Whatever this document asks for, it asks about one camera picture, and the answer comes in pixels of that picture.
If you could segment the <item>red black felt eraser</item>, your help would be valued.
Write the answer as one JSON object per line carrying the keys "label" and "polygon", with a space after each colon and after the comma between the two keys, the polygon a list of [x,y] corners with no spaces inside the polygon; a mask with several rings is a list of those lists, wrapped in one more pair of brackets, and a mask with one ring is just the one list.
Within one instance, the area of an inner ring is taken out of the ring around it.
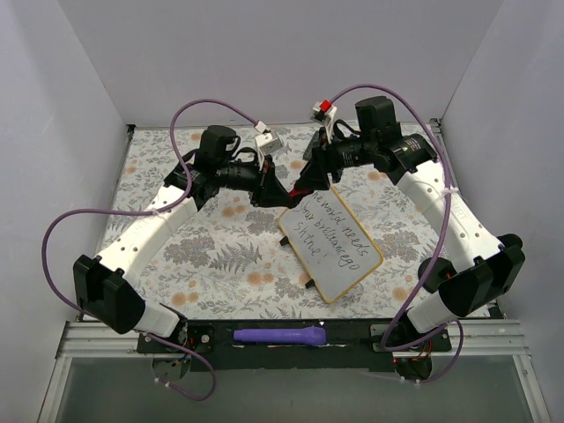
{"label": "red black felt eraser", "polygon": [[293,188],[289,193],[289,197],[296,202],[300,202],[300,200],[311,193],[311,190],[308,189],[296,189]]}

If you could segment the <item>yellow framed small whiteboard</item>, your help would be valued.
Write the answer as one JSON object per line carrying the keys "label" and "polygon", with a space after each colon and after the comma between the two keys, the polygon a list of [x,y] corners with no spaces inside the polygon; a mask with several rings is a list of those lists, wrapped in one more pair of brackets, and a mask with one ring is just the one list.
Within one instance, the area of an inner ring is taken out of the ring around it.
{"label": "yellow framed small whiteboard", "polygon": [[335,188],[284,211],[278,226],[323,300],[336,302],[384,261],[372,236]]}

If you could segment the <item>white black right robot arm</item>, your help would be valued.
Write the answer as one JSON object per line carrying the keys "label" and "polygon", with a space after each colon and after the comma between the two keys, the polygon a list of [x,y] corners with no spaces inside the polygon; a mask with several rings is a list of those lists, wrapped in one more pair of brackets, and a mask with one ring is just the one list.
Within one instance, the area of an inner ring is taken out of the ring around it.
{"label": "white black right robot arm", "polygon": [[392,100],[376,96],[355,105],[358,131],[337,132],[337,109],[318,101],[310,118],[322,125],[320,144],[294,184],[294,201],[338,182],[343,170],[371,164],[419,208],[438,235],[438,249],[419,267],[418,286],[429,295],[420,304],[405,304],[392,320],[389,335],[398,335],[409,350],[419,350],[445,323],[466,317],[505,294],[523,267],[523,242],[515,234],[496,237],[479,222],[452,184],[444,154],[433,134],[403,135]]}

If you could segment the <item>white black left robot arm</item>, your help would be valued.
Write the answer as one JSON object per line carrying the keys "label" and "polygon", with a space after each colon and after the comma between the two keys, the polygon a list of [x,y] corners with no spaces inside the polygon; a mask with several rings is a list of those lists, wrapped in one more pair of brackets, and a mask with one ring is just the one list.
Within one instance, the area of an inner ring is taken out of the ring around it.
{"label": "white black left robot arm", "polygon": [[167,240],[221,189],[248,192],[254,206],[292,205],[271,156],[282,142],[262,122],[256,130],[254,146],[243,147],[234,130],[209,126],[198,148],[181,156],[145,214],[95,257],[81,256],[74,263],[77,303],[85,313],[118,334],[151,332],[171,353],[187,344],[179,313],[145,300],[138,280]]}

